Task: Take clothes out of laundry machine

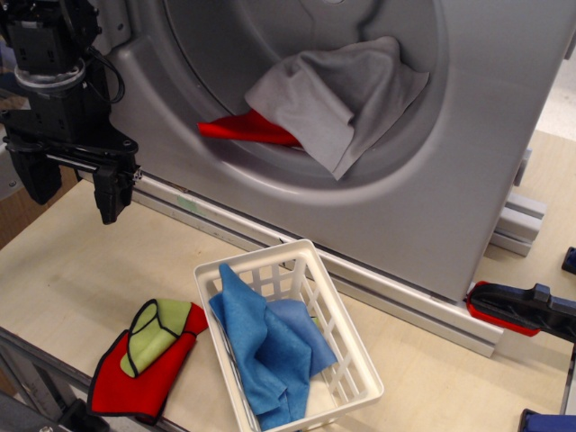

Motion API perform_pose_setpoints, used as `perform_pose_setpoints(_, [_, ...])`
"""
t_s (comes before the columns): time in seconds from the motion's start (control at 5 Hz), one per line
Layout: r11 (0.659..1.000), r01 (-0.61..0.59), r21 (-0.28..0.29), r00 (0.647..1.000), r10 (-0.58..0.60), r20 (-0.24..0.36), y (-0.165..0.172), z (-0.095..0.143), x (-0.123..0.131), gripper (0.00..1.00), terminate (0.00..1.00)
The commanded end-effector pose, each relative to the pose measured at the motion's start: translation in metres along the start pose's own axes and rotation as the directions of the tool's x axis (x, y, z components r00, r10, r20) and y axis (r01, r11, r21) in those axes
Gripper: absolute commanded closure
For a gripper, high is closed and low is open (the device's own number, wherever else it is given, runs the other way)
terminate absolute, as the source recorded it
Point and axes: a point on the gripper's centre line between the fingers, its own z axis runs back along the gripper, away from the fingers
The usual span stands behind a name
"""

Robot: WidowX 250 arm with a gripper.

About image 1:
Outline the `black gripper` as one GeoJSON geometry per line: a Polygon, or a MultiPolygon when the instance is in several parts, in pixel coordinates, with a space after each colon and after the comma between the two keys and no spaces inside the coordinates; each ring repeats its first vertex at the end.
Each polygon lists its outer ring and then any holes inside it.
{"type": "Polygon", "coordinates": [[[28,195],[46,204],[62,187],[60,166],[93,175],[104,225],[131,205],[140,167],[138,144],[114,128],[104,80],[83,80],[61,92],[29,92],[30,107],[1,111],[7,149],[28,195]]]}

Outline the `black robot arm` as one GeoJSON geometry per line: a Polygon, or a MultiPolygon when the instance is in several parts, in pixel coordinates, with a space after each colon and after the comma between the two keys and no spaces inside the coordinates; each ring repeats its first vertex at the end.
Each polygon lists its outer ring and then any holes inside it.
{"type": "Polygon", "coordinates": [[[15,55],[27,110],[1,113],[4,144],[29,196],[46,203],[62,186],[61,167],[92,176],[105,224],[131,204],[140,168],[135,140],[110,122],[124,96],[106,58],[131,34],[123,1],[3,1],[1,34],[15,55]]]}

